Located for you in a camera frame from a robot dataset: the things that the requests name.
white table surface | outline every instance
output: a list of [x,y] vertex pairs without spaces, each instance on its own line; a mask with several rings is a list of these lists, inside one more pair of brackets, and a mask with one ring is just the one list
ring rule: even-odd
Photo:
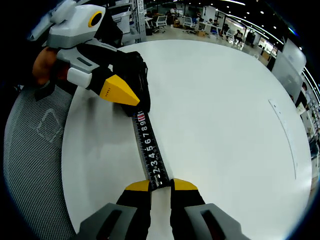
[[[148,66],[149,113],[170,177],[198,186],[239,221],[252,240],[280,240],[301,218],[311,187],[304,125],[285,89],[252,56],[225,46],[162,40],[121,49]],[[277,104],[285,131],[269,103]],[[132,120],[122,109],[78,87],[62,146],[62,183],[76,232],[127,185],[145,179]],[[152,193],[147,239],[173,239],[170,189]]]

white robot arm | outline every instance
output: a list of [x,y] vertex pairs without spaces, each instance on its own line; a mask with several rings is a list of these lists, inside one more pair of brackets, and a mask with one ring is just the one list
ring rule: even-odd
[[136,106],[140,102],[137,95],[121,77],[113,74],[106,66],[103,66],[104,73],[100,79],[95,77],[95,82],[92,82],[93,71],[101,68],[103,62],[88,59],[77,48],[79,45],[82,45],[82,48],[84,45],[97,46],[101,50],[97,50],[94,54],[105,54],[106,59],[109,56],[112,58],[124,56],[123,52],[118,51],[115,47],[94,38],[105,12],[106,9],[102,6],[77,5],[73,0],[66,0],[41,19],[31,31],[29,40],[36,41],[43,34],[48,33],[45,45],[59,49],[57,59],[70,64],[67,73],[69,82],[92,89],[105,100]]

ceiling light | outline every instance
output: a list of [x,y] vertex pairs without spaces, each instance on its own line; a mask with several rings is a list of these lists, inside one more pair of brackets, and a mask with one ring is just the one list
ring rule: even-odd
[[239,1],[233,1],[233,0],[221,0],[221,1],[230,2],[230,3],[234,3],[234,4],[240,4],[240,5],[245,6],[245,4],[244,4],[244,3],[239,2]]
[[292,32],[294,35],[298,35],[294,30],[292,30],[290,27],[288,27],[288,29],[290,30],[290,32]]

measuring tape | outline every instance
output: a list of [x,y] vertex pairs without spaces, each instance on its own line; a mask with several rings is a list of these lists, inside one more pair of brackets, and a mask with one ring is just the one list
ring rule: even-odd
[[139,111],[133,115],[132,121],[143,167],[151,182],[151,191],[169,187],[170,179],[148,113]]

metal rack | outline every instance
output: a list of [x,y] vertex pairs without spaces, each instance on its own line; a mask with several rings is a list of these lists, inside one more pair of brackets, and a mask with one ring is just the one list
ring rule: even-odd
[[144,1],[143,0],[130,0],[129,3],[109,7],[109,9],[121,7],[124,5],[131,5],[131,16],[134,22],[133,28],[130,32],[123,34],[122,43],[124,46],[133,43],[141,43],[146,41],[146,26],[144,15]]

